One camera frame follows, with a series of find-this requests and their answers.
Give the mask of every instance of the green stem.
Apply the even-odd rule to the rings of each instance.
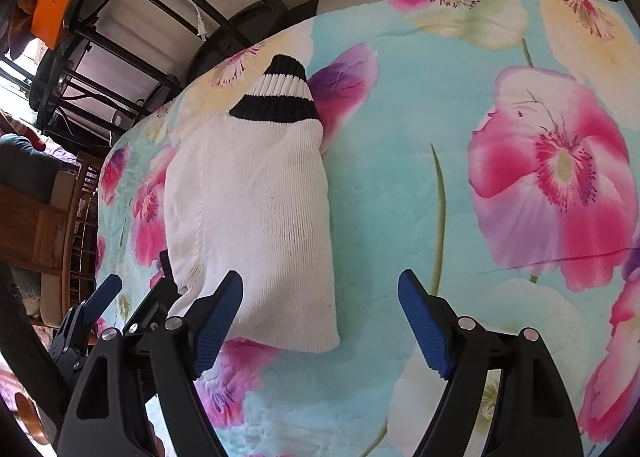
[[[522,52],[524,52],[524,57],[527,59],[527,65],[533,68],[533,61],[531,61],[529,47],[527,46],[527,41],[524,38],[522,39]]]
[[[367,457],[367,455],[373,452],[373,450],[375,450],[376,447],[382,442],[386,435],[386,423],[388,423],[388,419],[385,419],[385,423],[382,425],[382,427],[380,427],[378,435],[371,442],[371,444],[365,448],[364,452],[360,454],[360,457]]]
[[[436,167],[436,177],[438,179],[438,230],[436,232],[437,243],[436,253],[433,259],[433,273],[431,274],[431,296],[437,296],[440,289],[440,277],[442,276],[442,259],[444,257],[444,230],[447,220],[447,196],[444,193],[444,179],[442,178],[442,168],[440,160],[433,145],[433,164]]]

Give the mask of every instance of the blue rubber tip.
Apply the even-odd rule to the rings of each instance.
[[[122,280],[118,275],[109,275],[102,285],[84,302],[85,323],[95,322],[113,299],[122,291]]]
[[[442,379],[449,379],[453,364],[449,359],[447,340],[424,295],[426,291],[413,271],[404,271],[398,279],[398,299],[404,315],[429,368],[437,371]]]
[[[242,302],[242,278],[235,271],[229,271],[219,289],[222,291],[220,300],[207,317],[194,343],[193,371],[198,377],[213,367],[236,317]]]

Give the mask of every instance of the black ribbed hem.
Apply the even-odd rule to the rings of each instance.
[[[291,74],[306,82],[306,72],[302,63],[284,54],[276,54],[271,60],[271,65],[264,71],[264,74]]]
[[[297,122],[320,119],[313,101],[295,96],[244,96],[229,114],[251,121]]]

